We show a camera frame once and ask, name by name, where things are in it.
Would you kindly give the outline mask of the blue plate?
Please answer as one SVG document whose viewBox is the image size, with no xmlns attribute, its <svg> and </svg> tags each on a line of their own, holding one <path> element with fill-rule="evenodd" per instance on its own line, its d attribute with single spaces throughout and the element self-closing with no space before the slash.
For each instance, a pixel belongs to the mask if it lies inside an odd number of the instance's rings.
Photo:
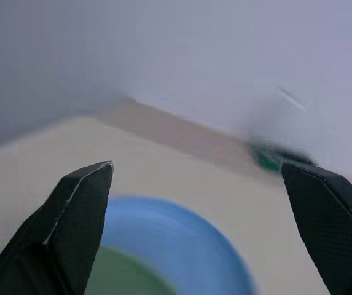
<svg viewBox="0 0 352 295">
<path fill-rule="evenodd" d="M 171 283 L 177 295 L 256 295 L 253 277 L 229 240 L 174 202 L 111 198 L 101 245 L 136 257 Z"/>
</svg>

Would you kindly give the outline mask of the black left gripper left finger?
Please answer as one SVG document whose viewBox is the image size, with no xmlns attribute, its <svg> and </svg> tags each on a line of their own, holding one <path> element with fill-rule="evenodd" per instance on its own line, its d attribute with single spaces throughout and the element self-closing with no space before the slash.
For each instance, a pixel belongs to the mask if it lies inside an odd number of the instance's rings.
<svg viewBox="0 0 352 295">
<path fill-rule="evenodd" d="M 0 295 L 84 295 L 104 229 L 112 162 L 60 179 L 0 253 Z"/>
</svg>

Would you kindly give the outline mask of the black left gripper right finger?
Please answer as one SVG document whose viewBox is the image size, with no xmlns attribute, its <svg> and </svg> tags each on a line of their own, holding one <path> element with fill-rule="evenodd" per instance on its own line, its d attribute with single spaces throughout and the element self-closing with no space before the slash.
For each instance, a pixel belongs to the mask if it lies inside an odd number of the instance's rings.
<svg viewBox="0 0 352 295">
<path fill-rule="evenodd" d="M 352 295 L 352 184 L 312 165 L 281 167 L 301 239 L 330 295 Z"/>
</svg>

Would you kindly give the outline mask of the dark green blurred object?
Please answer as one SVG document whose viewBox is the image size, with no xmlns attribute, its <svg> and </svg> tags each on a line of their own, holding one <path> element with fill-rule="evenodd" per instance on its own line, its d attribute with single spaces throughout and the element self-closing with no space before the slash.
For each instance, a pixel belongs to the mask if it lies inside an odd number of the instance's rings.
<svg viewBox="0 0 352 295">
<path fill-rule="evenodd" d="M 253 141 L 248 144 L 248 149 L 258 167 L 277 175 L 281 174 L 284 162 L 315 164 L 306 154 L 264 142 Z"/>
</svg>

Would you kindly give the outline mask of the green plate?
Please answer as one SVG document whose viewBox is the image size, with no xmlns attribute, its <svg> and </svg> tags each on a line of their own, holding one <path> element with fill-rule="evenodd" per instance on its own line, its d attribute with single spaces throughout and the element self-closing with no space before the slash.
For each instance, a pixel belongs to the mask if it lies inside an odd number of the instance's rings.
<svg viewBox="0 0 352 295">
<path fill-rule="evenodd" d="M 88 277 L 62 275 L 41 245 L 24 249 L 0 267 L 0 295 L 176 295 L 174 288 L 135 258 L 110 247 L 98 249 Z"/>
</svg>

